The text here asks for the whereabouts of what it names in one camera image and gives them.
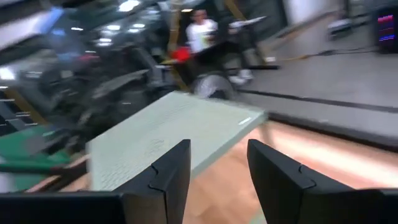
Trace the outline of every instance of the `wall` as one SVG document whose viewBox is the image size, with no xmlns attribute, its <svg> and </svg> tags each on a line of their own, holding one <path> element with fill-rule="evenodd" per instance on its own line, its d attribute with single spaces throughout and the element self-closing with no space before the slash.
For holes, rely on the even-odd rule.
<svg viewBox="0 0 398 224">
<path fill-rule="evenodd" d="M 290 25 L 304 22 L 322 12 L 338 9 L 342 0 L 284 0 Z"/>
</svg>

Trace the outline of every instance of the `gray floor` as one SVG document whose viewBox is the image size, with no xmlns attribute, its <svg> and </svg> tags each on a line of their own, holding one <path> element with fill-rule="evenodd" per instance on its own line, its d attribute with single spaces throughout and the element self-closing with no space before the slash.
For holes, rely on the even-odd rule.
<svg viewBox="0 0 398 224">
<path fill-rule="evenodd" d="M 372 49 L 369 48 L 371 41 L 368 27 L 358 28 L 354 34 L 340 40 L 328 41 L 326 27 L 329 22 L 319 22 L 277 49 L 274 55 L 281 59 L 328 49 Z M 280 70 L 257 73 L 256 81 L 243 89 L 396 107 L 397 59 L 398 55 L 366 53 L 288 61 L 281 63 Z M 243 98 L 250 104 L 277 113 L 378 136 L 398 137 L 398 114 L 250 94 L 244 94 Z"/>
</svg>

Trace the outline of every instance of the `black base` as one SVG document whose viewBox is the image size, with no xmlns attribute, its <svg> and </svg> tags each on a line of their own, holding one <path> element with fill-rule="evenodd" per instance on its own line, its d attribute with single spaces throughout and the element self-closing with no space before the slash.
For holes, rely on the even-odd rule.
<svg viewBox="0 0 398 224">
<path fill-rule="evenodd" d="M 249 66 L 250 70 L 278 70 L 280 69 L 279 65 L 251 65 Z"/>
</svg>

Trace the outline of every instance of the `weight plate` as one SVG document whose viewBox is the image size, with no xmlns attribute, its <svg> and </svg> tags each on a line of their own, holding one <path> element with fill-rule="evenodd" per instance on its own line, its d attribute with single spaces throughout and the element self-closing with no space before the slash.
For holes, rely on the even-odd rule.
<svg viewBox="0 0 398 224">
<path fill-rule="evenodd" d="M 235 96 L 231 82 L 221 75 L 215 74 L 197 80 L 194 84 L 193 93 L 203 98 L 209 98 L 217 91 L 222 91 L 228 100 L 232 100 Z"/>
</svg>

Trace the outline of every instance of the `green mat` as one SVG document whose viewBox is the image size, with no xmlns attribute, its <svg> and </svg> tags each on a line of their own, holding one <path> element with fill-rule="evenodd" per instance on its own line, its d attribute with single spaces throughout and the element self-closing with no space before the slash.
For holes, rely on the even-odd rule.
<svg viewBox="0 0 398 224">
<path fill-rule="evenodd" d="M 0 157 L 5 161 L 10 161 L 13 164 L 17 164 L 17 161 L 29 161 L 35 164 L 46 165 L 48 163 L 67 162 L 69 163 L 70 158 L 67 153 L 58 151 L 54 155 L 48 156 L 45 154 L 37 154 L 31 156 L 25 149 L 25 141 L 34 136 L 43 136 L 48 133 L 48 129 L 45 126 L 36 126 L 33 128 L 25 129 L 16 133 L 8 134 L 0 138 Z M 45 175 L 33 175 L 33 174 L 11 174 L 10 175 L 14 182 L 15 190 L 25 190 L 38 184 L 44 180 L 47 176 Z"/>
</svg>

